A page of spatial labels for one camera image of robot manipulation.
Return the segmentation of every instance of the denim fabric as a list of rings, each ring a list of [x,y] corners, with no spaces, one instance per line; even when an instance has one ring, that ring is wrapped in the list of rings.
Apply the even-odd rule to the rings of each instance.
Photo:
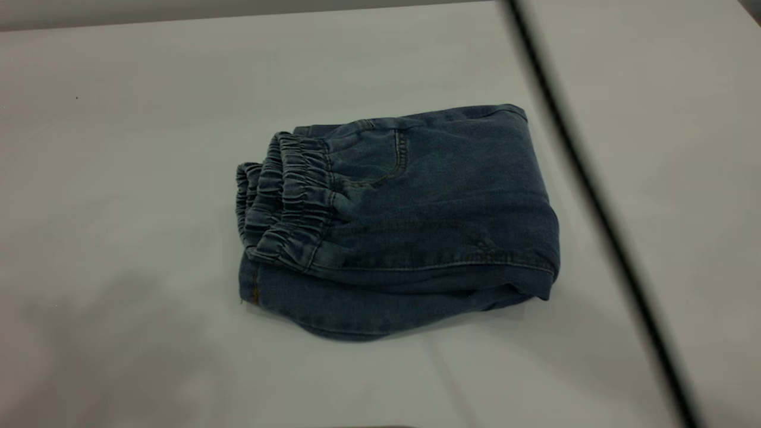
[[[339,340],[549,298],[559,269],[509,104],[278,133],[238,167],[240,297]]]

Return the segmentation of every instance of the denim pocket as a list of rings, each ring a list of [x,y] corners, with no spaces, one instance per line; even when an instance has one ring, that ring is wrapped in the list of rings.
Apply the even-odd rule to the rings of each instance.
[[[333,179],[347,186],[380,186],[407,168],[407,143],[398,129],[366,129],[324,140]]]

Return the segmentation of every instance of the white backdrop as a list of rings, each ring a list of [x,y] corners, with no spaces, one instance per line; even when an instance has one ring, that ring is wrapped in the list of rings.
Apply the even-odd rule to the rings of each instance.
[[[712,426],[761,425],[761,29],[534,4]],[[549,302],[366,344],[239,304],[234,169],[273,133],[503,102],[561,222]],[[671,426],[492,3],[0,34],[0,107],[0,426]]]

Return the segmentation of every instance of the stitching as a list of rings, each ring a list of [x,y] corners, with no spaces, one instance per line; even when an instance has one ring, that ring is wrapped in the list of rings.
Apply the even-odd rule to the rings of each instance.
[[[392,178],[401,171],[404,171],[407,169],[407,141],[404,137],[404,134],[402,134],[401,129],[394,129],[393,130],[394,135],[394,146],[396,149],[396,165],[394,165],[393,170],[391,170],[388,174],[384,175],[381,178],[378,178],[375,181],[346,181],[347,186],[351,187],[360,187],[360,186],[380,186],[385,180]]]
[[[473,260],[460,260],[460,261],[453,261],[450,263],[444,263],[444,264],[434,264],[431,266],[423,266],[423,267],[328,267],[328,266],[321,266],[319,264],[313,264],[315,267],[319,267],[320,269],[325,270],[361,270],[361,271],[379,271],[379,272],[414,272],[418,270],[429,270],[429,269],[438,269],[442,267],[454,267],[454,266],[479,266],[486,263],[479,263],[477,261]],[[513,267],[526,267],[528,269],[535,269],[535,270],[542,270],[543,272],[551,273],[552,275],[555,275],[555,271],[546,267],[531,265],[531,264],[522,264],[522,263],[515,263],[515,262],[503,262],[503,261],[493,261],[489,264],[495,264],[499,266],[513,266]]]
[[[262,269],[261,264],[253,271],[253,304],[259,306],[259,271]]]

